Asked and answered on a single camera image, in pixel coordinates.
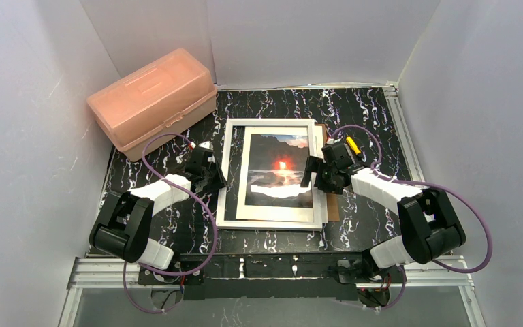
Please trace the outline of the yellow handled screwdriver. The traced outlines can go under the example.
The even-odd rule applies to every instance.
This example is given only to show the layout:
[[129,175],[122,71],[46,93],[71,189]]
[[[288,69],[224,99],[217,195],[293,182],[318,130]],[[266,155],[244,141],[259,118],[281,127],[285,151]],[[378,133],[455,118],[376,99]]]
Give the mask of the yellow handled screwdriver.
[[349,147],[349,150],[353,153],[355,157],[357,157],[359,160],[364,159],[362,151],[351,136],[347,136],[345,138],[345,142],[346,145]]

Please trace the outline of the sunset photo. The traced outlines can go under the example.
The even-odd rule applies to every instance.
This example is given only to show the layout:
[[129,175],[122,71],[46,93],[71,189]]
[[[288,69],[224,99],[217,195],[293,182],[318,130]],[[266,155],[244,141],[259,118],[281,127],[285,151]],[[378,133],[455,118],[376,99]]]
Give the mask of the sunset photo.
[[310,187],[302,187],[308,137],[286,134],[252,134],[247,157],[248,206],[311,208]]

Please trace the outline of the brown frame backing board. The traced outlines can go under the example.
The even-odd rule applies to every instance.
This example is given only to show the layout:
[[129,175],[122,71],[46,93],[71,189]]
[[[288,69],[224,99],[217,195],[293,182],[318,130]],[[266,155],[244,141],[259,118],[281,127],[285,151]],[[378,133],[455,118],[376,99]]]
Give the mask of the brown frame backing board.
[[[316,124],[314,126],[314,135],[317,156],[323,158],[321,148],[325,145],[328,138],[326,126],[324,124]],[[340,221],[337,198],[336,194],[323,193],[321,209],[324,224]]]

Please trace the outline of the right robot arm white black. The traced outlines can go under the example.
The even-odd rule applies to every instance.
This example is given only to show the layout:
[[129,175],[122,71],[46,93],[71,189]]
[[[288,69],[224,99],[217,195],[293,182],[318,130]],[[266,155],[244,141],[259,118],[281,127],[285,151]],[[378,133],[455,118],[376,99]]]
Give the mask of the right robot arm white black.
[[331,194],[350,187],[398,216],[400,235],[362,252],[363,274],[373,276],[410,262],[426,264],[465,243],[466,234],[445,191],[392,182],[359,163],[358,154],[344,142],[327,144],[321,151],[322,157],[307,157],[303,187],[313,185]]

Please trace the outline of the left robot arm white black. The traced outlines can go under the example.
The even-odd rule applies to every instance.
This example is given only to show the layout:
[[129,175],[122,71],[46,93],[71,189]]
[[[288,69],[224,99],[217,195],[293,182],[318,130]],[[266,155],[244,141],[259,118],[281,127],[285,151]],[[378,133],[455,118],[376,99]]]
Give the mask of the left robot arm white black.
[[180,172],[123,193],[108,192],[91,230],[90,246],[129,263],[165,270],[174,252],[149,238],[153,217],[175,203],[226,185],[212,143],[203,142]]

